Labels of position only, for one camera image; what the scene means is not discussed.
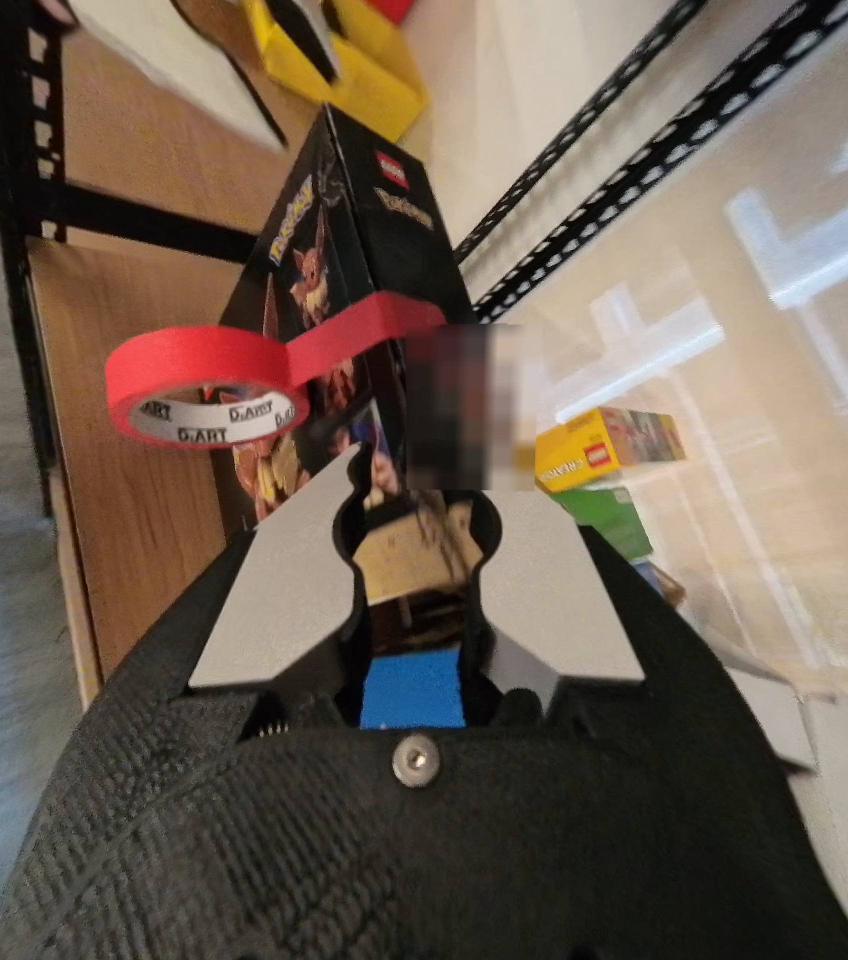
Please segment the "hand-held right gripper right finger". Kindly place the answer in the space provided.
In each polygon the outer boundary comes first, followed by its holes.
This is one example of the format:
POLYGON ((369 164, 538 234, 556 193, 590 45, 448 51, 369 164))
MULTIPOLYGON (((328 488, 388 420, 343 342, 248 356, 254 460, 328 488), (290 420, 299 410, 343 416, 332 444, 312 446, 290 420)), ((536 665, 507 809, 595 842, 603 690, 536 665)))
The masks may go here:
POLYGON ((547 714, 569 686, 629 690, 645 681, 584 536, 549 497, 475 491, 469 533, 480 558, 461 642, 467 726, 490 725, 514 691, 547 714))

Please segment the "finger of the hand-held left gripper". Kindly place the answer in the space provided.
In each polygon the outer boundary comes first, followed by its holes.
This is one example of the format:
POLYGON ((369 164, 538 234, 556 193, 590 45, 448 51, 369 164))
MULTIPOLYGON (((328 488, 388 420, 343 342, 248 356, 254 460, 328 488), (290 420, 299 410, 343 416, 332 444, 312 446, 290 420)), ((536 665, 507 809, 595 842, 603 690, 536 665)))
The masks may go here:
POLYGON ((156 86, 258 145, 286 136, 235 59, 171 1, 76 1, 79 25, 156 86))
POLYGON ((340 63, 320 1, 275 1, 274 19, 326 82, 335 82, 340 63))

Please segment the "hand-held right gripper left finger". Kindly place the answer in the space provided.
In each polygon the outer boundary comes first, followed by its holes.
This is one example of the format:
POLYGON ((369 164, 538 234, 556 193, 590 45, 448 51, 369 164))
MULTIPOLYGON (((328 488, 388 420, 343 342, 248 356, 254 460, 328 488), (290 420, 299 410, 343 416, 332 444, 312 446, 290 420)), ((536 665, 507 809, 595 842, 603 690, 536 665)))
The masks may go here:
POLYGON ((192 693, 258 691, 286 716, 328 700, 359 724, 372 658, 365 579, 373 448, 349 446, 253 534, 204 649, 192 693))

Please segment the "black metal shelf rack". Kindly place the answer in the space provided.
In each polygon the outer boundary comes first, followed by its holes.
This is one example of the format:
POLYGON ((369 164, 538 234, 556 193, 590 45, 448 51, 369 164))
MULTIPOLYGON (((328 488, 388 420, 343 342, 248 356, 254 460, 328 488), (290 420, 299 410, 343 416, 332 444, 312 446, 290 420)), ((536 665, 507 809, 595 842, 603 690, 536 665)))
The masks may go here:
MULTIPOLYGON (((234 2, 184 2, 245 63, 284 130, 262 149, 155 85, 85 32, 65 40, 68 178, 255 234, 313 107, 257 63, 234 2)), ((413 2, 403 33, 430 101, 403 144, 426 164, 459 243, 673 2, 413 2)))
MULTIPOLYGON (((219 551, 224 530, 209 454, 145 446, 113 429, 103 397, 105 354, 121 335, 213 320, 212 308, 223 308, 238 267, 77 229, 70 236, 63 244, 27 245, 62 451, 59 472, 87 596, 82 603, 89 605, 99 668, 108 674, 219 551)), ((662 566, 655 548, 652 558, 662 566)), ((805 689, 749 650, 701 631, 687 610, 687 591, 681 611, 721 652, 756 658, 816 699, 848 699, 805 689)), ((807 713, 818 785, 800 785, 798 792, 826 795, 837 819, 848 810, 848 705, 809 705, 807 713)))

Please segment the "black toy box tan base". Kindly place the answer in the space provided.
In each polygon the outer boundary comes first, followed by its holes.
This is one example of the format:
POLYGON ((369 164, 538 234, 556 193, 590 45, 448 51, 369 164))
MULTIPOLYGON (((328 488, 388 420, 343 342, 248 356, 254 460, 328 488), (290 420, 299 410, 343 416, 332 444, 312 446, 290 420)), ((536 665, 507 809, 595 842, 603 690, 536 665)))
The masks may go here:
MULTIPOLYGON (((452 322, 473 318, 423 164, 324 105, 221 324, 288 343, 378 293, 436 304, 452 322)), ((224 533, 272 516, 335 456, 367 444, 372 486, 358 559, 369 567, 374 653, 454 644, 470 565, 463 509, 407 486, 403 344, 381 343, 344 361, 308 391, 301 427, 210 453, 224 533)))

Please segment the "orange tape roll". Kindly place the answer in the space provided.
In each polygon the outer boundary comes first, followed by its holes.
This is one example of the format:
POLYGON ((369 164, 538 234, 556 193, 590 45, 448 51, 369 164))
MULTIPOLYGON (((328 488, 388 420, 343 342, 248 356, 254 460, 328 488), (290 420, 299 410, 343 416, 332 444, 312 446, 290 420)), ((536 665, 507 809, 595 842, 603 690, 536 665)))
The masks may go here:
POLYGON ((118 346, 105 364, 110 421, 140 442, 219 450, 281 437, 310 414, 309 386, 360 354, 445 324, 402 294, 370 294, 283 343, 224 325, 168 327, 118 346))

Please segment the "yellow toy box flamingo print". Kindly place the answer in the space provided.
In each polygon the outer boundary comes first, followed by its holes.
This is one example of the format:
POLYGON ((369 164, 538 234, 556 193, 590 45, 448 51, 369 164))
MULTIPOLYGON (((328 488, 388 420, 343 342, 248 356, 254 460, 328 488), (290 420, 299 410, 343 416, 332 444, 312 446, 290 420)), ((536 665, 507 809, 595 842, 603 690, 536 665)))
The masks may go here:
POLYGON ((559 494, 686 460, 671 415, 601 406, 538 436, 535 480, 559 494))

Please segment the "white cardboard box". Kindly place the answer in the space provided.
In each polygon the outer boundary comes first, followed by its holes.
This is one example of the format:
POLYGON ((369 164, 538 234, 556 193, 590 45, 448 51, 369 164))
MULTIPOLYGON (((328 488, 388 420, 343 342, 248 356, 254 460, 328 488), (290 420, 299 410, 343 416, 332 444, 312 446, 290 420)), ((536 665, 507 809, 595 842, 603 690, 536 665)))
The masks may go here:
POLYGON ((754 674, 742 668, 730 667, 726 671, 778 760, 815 773, 818 763, 814 744, 802 701, 793 687, 783 679, 754 674))

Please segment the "translucent window blind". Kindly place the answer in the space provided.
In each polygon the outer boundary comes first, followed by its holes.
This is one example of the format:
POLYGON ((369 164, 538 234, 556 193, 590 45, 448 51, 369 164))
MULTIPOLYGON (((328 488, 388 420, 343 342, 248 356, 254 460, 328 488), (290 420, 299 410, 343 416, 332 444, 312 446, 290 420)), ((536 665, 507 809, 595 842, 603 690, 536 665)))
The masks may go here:
POLYGON ((712 2, 466 263, 545 427, 673 416, 629 487, 695 625, 848 696, 848 2, 712 2))

